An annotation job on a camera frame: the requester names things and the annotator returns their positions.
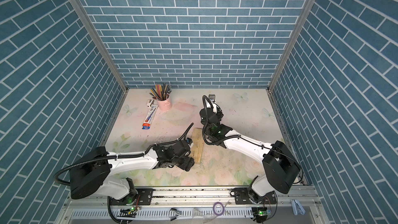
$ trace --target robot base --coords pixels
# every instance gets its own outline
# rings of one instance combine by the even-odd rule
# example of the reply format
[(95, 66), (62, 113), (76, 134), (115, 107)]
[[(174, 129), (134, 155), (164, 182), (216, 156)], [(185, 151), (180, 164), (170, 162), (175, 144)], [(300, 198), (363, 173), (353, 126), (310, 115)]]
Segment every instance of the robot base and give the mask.
[(128, 194), (120, 200), (116, 200), (114, 198), (111, 199), (111, 206), (125, 206), (125, 205), (132, 205), (136, 204), (135, 199), (138, 199), (138, 205), (140, 206), (149, 206), (150, 202), (152, 201), (152, 194), (153, 189), (136, 189), (137, 194), (131, 195)]
[(262, 200), (260, 202), (253, 202), (248, 194), (248, 188), (244, 187), (244, 188), (234, 188), (231, 191), (231, 195), (234, 196), (235, 198), (235, 204), (237, 205), (246, 205), (246, 204), (263, 204), (264, 203), (264, 199), (265, 199), (265, 204), (276, 204), (276, 196), (274, 192), (269, 192), (265, 195), (265, 197), (268, 197), (269, 201), (265, 198), (262, 197)]

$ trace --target pink pencil cup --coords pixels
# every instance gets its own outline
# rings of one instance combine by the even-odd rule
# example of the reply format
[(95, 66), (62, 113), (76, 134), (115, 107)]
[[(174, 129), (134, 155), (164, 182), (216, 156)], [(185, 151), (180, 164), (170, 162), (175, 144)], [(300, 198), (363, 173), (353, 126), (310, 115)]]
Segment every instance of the pink pencil cup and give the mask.
[(172, 108), (172, 102), (170, 101), (170, 97), (165, 101), (158, 101), (159, 109), (161, 111), (168, 111)]

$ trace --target light blue object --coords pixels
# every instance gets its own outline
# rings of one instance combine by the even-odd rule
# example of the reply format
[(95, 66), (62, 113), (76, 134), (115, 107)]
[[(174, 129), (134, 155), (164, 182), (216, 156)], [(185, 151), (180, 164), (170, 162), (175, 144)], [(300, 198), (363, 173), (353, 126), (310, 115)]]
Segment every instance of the light blue object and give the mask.
[(295, 215), (297, 215), (297, 213), (305, 214), (305, 210), (301, 206), (301, 203), (298, 200), (292, 200), (292, 208), (293, 208), (293, 213)]

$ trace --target aluminum frame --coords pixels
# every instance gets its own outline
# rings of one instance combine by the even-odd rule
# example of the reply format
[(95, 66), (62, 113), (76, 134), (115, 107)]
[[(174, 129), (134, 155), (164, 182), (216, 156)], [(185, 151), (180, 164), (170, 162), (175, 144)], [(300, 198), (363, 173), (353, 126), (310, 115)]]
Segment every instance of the aluminum frame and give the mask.
[[(151, 187), (154, 189), (151, 205), (141, 206), (142, 210), (164, 208), (208, 208), (214, 202), (222, 202), (228, 207), (261, 207), (262, 204), (236, 205), (230, 191), (235, 186), (195, 186), (195, 187)], [(291, 207), (292, 200), (299, 200), (302, 206), (311, 208), (316, 224), (328, 224), (322, 204), (314, 186), (294, 185), (288, 194), (277, 192), (278, 206)], [(67, 224), (74, 211), (89, 209), (103, 211), (107, 208), (107, 197), (90, 196), (80, 200), (68, 199), (55, 223)]]
[(125, 99), (126, 99), (128, 93), (129, 93), (129, 89), (127, 89), (126, 92), (123, 92), (123, 95), (122, 95), (122, 97), (120, 98), (119, 103), (117, 103), (115, 112), (113, 112), (112, 118), (111, 118), (111, 120), (109, 121), (109, 124), (108, 124), (108, 126), (106, 127), (105, 132), (104, 132), (104, 134), (103, 134), (103, 136), (102, 136), (102, 138), (101, 138), (101, 142), (99, 142), (99, 145), (98, 145), (98, 146), (105, 146), (105, 143), (106, 143), (106, 141), (108, 140), (109, 135), (111, 134), (111, 131), (112, 131), (112, 129), (113, 129), (113, 126), (115, 125), (117, 116), (119, 115), (119, 113), (120, 113), (120, 111), (121, 111), (121, 109), (122, 109), (122, 107), (123, 107), (123, 103), (124, 103), (124, 101), (125, 101)]
[(305, 23), (308, 15), (310, 14), (310, 11), (312, 9), (312, 6), (314, 5), (314, 2), (315, 2), (315, 0), (306, 0), (304, 3), (304, 6), (300, 13), (300, 16), (298, 17), (295, 27), (293, 28), (293, 31), (291, 33), (291, 37), (290, 37), (288, 43), (286, 44), (285, 50), (283, 51), (283, 53), (281, 55), (281, 59), (279, 60), (279, 63), (276, 66), (275, 72), (272, 75), (271, 81), (269, 82), (268, 89), (270, 91), (272, 91), (274, 89), (276, 82), (278, 81), (278, 78), (281, 75), (283, 68), (285, 67), (287, 59), (289, 58), (289, 55), (292, 52), (293, 46), (296, 44), (297, 38), (299, 37), (301, 29), (304, 26), (304, 23)]
[[(279, 107), (276, 104), (275, 97), (273, 96), (273, 93), (270, 92), (269, 90), (267, 90), (267, 94), (268, 94), (269, 101), (271, 102), (271, 106), (272, 106), (272, 109), (274, 111), (274, 114), (275, 114), (275, 117), (276, 117), (276, 121), (278, 122), (279, 128), (281, 129), (282, 137), (284, 139), (284, 143), (287, 146), (287, 148), (292, 152), (292, 155), (295, 157), (295, 159), (297, 161), (299, 161), (299, 158), (297, 157), (296, 151), (295, 151), (295, 149), (293, 147), (293, 144), (291, 142), (290, 136), (289, 136), (289, 134), (287, 132), (287, 128), (285, 126), (285, 122), (283, 122), (283, 119), (282, 119), (282, 116), (281, 116), (281, 112), (279, 111)], [(306, 184), (305, 175), (303, 176), (302, 182), (303, 182), (303, 184)]]
[(116, 78), (117, 82), (119, 83), (120, 87), (122, 88), (123, 92), (127, 92), (127, 85), (124, 82), (122, 76), (120, 75), (115, 63), (113, 62), (111, 56), (109, 55), (108, 50), (106, 49), (105, 45), (103, 44), (100, 36), (98, 35), (93, 23), (91, 22), (90, 18), (87, 15), (86, 10), (84, 9), (80, 0), (69, 0), (70, 4), (72, 5), (73, 9), (75, 10), (77, 16), (82, 21), (84, 27), (86, 28), (87, 33), (92, 38), (94, 44), (98, 48), (99, 52), (102, 55), (102, 58), (108, 64), (109, 69), (111, 70), (112, 74)]

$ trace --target table surface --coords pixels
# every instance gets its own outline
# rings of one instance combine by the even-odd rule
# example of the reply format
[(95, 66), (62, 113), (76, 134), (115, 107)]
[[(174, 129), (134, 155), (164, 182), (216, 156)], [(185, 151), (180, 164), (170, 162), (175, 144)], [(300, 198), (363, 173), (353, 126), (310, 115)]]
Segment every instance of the table surface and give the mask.
[[(216, 102), (224, 113), (222, 124), (260, 141), (284, 142), (265, 89), (173, 89), (172, 109), (167, 112), (157, 109), (150, 129), (143, 130), (149, 92), (149, 89), (129, 90), (105, 144), (108, 151), (139, 152), (154, 143), (176, 140), (193, 122), (187, 135), (191, 137), (193, 128), (203, 127), (199, 111), (203, 108), (202, 96), (208, 94), (216, 95)], [(117, 177), (132, 178), (135, 186), (212, 186), (248, 185), (262, 174), (263, 166), (254, 159), (205, 144), (200, 164), (195, 164), (189, 172), (175, 166), (138, 169)]]

